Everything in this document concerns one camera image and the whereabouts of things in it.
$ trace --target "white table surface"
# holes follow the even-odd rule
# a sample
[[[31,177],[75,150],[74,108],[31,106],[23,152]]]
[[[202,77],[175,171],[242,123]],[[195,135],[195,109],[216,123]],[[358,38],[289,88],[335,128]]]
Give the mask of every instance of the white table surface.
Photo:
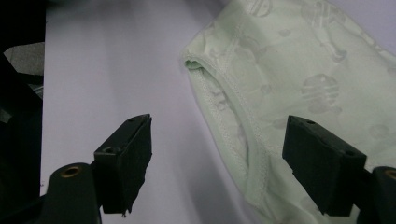
[[[259,223],[231,180],[179,53],[227,0],[74,0],[47,12],[41,193],[58,168],[150,113],[153,156],[133,211],[104,223]]]

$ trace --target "fabric fold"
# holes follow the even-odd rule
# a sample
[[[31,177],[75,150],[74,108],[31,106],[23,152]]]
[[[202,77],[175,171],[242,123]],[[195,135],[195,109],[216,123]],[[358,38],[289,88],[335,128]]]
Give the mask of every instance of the fabric fold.
[[[323,216],[282,160],[288,115],[396,166],[396,59],[324,0],[232,1],[182,58],[221,157],[263,223]]]

